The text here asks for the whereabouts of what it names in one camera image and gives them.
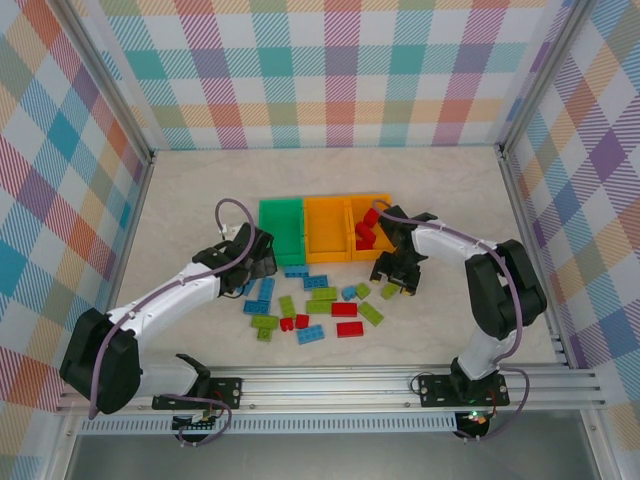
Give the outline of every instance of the plaid wallpaper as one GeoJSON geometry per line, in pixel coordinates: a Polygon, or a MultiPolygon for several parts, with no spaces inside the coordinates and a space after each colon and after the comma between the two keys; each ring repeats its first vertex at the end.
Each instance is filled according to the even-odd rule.
{"type": "Polygon", "coordinates": [[[0,2],[0,479],[35,478],[78,314],[104,309],[143,162],[45,0],[0,2]]]}
{"type": "Polygon", "coordinates": [[[493,144],[562,1],[74,4],[149,141],[194,149],[493,144]]]}
{"type": "Polygon", "coordinates": [[[601,373],[616,457],[638,478],[640,1],[600,0],[515,153],[573,350],[601,373]]]}

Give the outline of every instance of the plastic bin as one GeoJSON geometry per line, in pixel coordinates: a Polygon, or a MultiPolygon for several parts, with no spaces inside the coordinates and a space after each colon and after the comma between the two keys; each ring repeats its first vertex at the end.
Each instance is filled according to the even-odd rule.
{"type": "Polygon", "coordinates": [[[273,250],[278,265],[306,263],[302,198],[262,200],[260,228],[274,236],[273,250]]]}
{"type": "MultiPolygon", "coordinates": [[[[358,222],[361,222],[364,218],[364,215],[371,208],[373,201],[379,198],[384,200],[387,203],[391,203],[391,195],[386,194],[377,194],[377,195],[352,195],[349,197],[351,202],[351,218],[353,219],[353,231],[355,232],[355,225],[358,222]]],[[[382,204],[377,204],[378,208],[384,209],[382,204]]],[[[357,236],[354,235],[351,239],[351,260],[361,261],[361,260],[377,260],[382,252],[393,252],[393,245],[384,234],[380,225],[376,223],[373,227],[373,233],[376,235],[376,241],[373,244],[372,250],[356,250],[356,240],[357,236]]]]}
{"type": "Polygon", "coordinates": [[[349,197],[304,199],[307,263],[351,261],[354,235],[349,197]]]}

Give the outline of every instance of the lime green lego brick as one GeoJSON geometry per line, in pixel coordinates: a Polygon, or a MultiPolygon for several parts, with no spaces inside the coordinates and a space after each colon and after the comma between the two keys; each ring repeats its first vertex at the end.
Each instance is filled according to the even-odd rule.
{"type": "Polygon", "coordinates": [[[380,296],[385,300],[389,300],[396,293],[398,293],[398,290],[400,290],[399,285],[396,285],[395,283],[387,283],[380,292],[380,296]]]}
{"type": "Polygon", "coordinates": [[[251,317],[251,326],[253,328],[274,330],[278,328],[278,317],[274,317],[273,315],[254,315],[251,317]]]}
{"type": "Polygon", "coordinates": [[[369,305],[368,302],[362,302],[360,305],[358,305],[358,311],[360,312],[360,315],[369,320],[371,325],[373,325],[374,327],[380,325],[380,322],[384,320],[384,315],[382,315],[379,311],[369,305]]]}
{"type": "Polygon", "coordinates": [[[371,289],[367,287],[364,283],[361,283],[356,286],[356,295],[360,300],[366,298],[371,293],[371,289]]]}
{"type": "Polygon", "coordinates": [[[330,300],[307,300],[307,313],[331,314],[330,300]]]}
{"type": "Polygon", "coordinates": [[[314,300],[331,300],[338,299],[338,289],[336,287],[314,288],[311,290],[311,298],[314,300]]]}
{"type": "Polygon", "coordinates": [[[270,328],[259,328],[258,329],[258,340],[261,342],[270,342],[271,335],[273,335],[273,330],[270,328]]]}
{"type": "Polygon", "coordinates": [[[296,307],[293,305],[293,299],[291,295],[286,297],[280,297],[280,309],[282,310],[282,318],[295,318],[296,307]]]}

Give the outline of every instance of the green tray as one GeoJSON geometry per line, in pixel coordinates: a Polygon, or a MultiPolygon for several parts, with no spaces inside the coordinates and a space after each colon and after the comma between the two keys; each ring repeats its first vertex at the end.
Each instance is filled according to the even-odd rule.
{"type": "Polygon", "coordinates": [[[260,228],[274,236],[280,266],[304,265],[304,206],[302,198],[260,201],[260,228]]]}

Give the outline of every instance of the black mounting bracket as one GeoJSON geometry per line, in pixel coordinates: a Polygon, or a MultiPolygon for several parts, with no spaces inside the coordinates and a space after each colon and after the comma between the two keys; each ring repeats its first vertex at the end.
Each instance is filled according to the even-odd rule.
{"type": "Polygon", "coordinates": [[[486,382],[486,391],[473,400],[463,402],[456,391],[451,375],[420,375],[418,377],[418,393],[420,405],[424,408],[433,407],[505,407],[509,405],[509,391],[504,376],[497,373],[482,379],[486,382]]]}

